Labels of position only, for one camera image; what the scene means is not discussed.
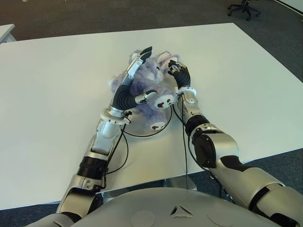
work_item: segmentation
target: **triangular logo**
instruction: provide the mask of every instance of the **triangular logo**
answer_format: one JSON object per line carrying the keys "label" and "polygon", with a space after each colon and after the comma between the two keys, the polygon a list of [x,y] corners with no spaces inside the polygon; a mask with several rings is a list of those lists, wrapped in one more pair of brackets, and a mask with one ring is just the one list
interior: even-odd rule
{"label": "triangular logo", "polygon": [[194,217],[194,214],[189,209],[185,208],[182,205],[176,205],[172,209],[170,215],[173,218],[193,218]]}

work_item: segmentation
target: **office chair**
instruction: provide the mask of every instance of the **office chair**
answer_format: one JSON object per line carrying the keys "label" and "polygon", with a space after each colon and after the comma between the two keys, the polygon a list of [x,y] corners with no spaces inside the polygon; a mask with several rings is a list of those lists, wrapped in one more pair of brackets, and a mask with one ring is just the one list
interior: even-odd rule
{"label": "office chair", "polygon": [[234,4],[230,5],[228,7],[228,9],[230,10],[228,15],[231,16],[232,12],[242,10],[242,13],[244,13],[246,11],[248,14],[248,17],[246,18],[247,21],[249,21],[250,17],[251,17],[250,11],[256,12],[257,13],[256,17],[260,16],[261,12],[256,10],[253,7],[248,6],[249,2],[250,2],[250,0],[242,0],[241,5],[234,5]]}

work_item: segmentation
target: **chair leg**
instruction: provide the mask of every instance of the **chair leg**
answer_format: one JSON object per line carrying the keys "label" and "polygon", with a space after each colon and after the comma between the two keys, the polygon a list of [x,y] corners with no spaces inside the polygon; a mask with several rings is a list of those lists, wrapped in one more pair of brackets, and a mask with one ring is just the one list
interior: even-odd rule
{"label": "chair leg", "polygon": [[234,11],[242,10],[243,8],[245,8],[245,6],[238,7],[238,8],[236,8],[236,9],[232,9],[232,10],[230,11],[230,13],[232,13],[232,12],[234,12]]}
{"label": "chair leg", "polygon": [[253,12],[256,12],[256,13],[258,13],[258,14],[261,14],[261,12],[260,12],[259,10],[256,10],[256,9],[253,8],[253,7],[248,6],[248,8],[249,8],[249,10],[251,10],[251,11],[253,11]]}
{"label": "chair leg", "polygon": [[246,8],[246,9],[245,9],[245,11],[246,11],[246,12],[247,12],[247,14],[248,14],[248,17],[246,18],[246,20],[247,20],[247,21],[249,21],[249,20],[250,20],[250,18],[251,18],[250,9],[249,9],[249,8]]}
{"label": "chair leg", "polygon": [[235,5],[235,4],[231,4],[227,9],[231,9],[232,7],[241,7],[243,5]]}

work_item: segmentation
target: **white desk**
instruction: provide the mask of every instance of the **white desk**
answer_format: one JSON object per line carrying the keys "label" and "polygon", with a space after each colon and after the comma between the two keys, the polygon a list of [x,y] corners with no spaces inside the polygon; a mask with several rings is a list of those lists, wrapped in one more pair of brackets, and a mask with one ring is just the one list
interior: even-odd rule
{"label": "white desk", "polygon": [[[107,79],[150,45],[181,56],[200,108],[235,138],[241,161],[303,147],[303,84],[234,24],[2,44],[0,209],[61,199],[111,99]],[[181,128],[174,117],[155,137],[127,136],[129,159],[107,190],[184,175]],[[112,169],[125,152],[119,146]],[[189,172],[198,171],[190,160]]]}
{"label": "white desk", "polygon": [[0,44],[5,42],[16,41],[16,39],[10,33],[14,27],[15,27],[14,24],[0,26]]}

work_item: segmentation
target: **plush toy ear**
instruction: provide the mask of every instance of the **plush toy ear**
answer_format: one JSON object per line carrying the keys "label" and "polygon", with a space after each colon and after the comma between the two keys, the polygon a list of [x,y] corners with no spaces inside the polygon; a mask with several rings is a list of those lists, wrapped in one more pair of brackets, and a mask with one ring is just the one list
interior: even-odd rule
{"label": "plush toy ear", "polygon": [[157,63],[160,64],[162,61],[166,60],[169,57],[170,57],[169,52],[163,52],[162,54],[160,54],[159,58],[157,59]]}
{"label": "plush toy ear", "polygon": [[178,61],[178,58],[177,58],[177,57],[172,57],[172,58],[167,59],[167,60],[161,65],[161,70],[162,70],[162,71],[164,71],[165,69],[168,69],[170,60]]}

